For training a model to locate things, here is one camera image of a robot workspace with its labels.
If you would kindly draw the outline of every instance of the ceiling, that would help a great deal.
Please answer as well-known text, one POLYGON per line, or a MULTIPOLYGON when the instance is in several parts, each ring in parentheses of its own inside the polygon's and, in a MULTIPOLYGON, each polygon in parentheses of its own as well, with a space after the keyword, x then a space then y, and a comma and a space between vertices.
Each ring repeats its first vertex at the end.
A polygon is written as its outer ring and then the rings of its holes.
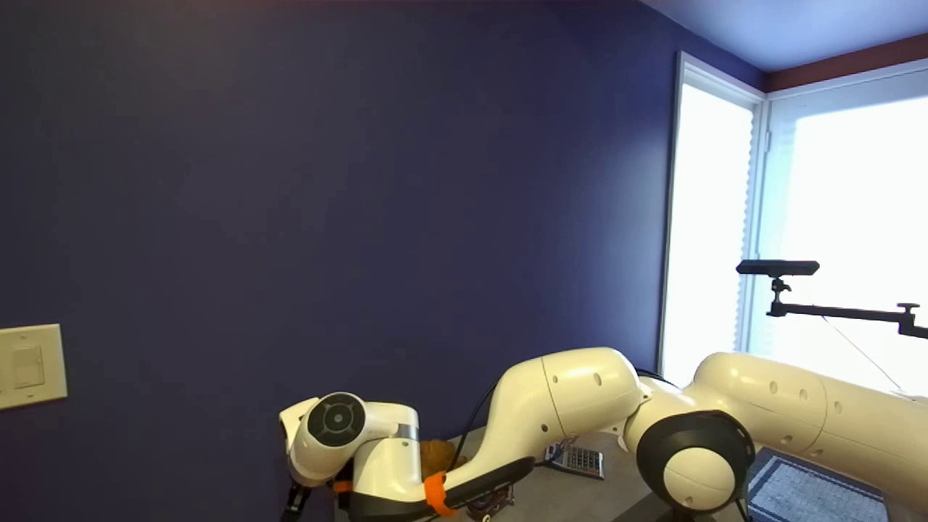
POLYGON ((928 0, 641 0, 757 70, 928 34, 928 0))

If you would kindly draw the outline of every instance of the navy blue wall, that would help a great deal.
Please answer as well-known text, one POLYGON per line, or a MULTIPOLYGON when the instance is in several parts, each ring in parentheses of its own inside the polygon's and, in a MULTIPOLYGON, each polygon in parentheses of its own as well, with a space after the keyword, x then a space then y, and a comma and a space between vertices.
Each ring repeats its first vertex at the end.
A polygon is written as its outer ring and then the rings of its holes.
POLYGON ((271 518, 295 396, 429 438, 530 353, 651 369, 677 48, 759 80, 638 2, 2 2, 0 325, 71 396, 0 411, 0 518, 271 518))

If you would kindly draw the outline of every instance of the light switch plate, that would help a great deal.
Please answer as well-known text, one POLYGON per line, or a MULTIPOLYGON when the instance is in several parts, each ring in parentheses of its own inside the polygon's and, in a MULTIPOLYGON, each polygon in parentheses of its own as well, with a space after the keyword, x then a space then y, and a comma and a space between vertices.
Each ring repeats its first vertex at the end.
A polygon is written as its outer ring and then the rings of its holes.
POLYGON ((61 325, 0 331, 0 408, 66 396, 61 325))

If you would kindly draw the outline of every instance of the black mounting arm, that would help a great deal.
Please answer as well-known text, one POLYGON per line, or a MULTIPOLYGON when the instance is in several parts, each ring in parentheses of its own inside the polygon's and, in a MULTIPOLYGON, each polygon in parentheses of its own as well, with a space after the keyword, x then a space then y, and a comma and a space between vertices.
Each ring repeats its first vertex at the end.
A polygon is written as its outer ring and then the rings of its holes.
POLYGON ((811 276, 818 272, 818 260, 780 260, 780 259, 744 259, 735 263, 738 276, 769 276, 773 302, 769 317, 838 317, 838 320, 862 320, 862 322, 896 322, 898 337, 922 337, 928 338, 928 328, 917 325, 912 302, 898 302, 901 311, 864 311, 864 308, 820 308, 820 305, 796 305, 782 302, 780 292, 791 291, 782 276, 811 276))

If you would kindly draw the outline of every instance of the window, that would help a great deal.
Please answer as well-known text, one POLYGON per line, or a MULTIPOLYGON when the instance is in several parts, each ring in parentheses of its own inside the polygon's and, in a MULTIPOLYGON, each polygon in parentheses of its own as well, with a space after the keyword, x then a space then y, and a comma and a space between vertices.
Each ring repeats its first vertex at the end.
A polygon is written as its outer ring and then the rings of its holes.
MULTIPOLYGON (((788 302, 928 308, 928 61, 770 95, 757 259, 814 259, 788 302)), ((928 338, 888 322, 769 320, 753 280, 747 351, 883 392, 928 395, 928 338)))
POLYGON ((661 378, 689 382, 709 351, 735 349, 738 279, 751 191, 753 118, 763 95, 680 54, 661 378))

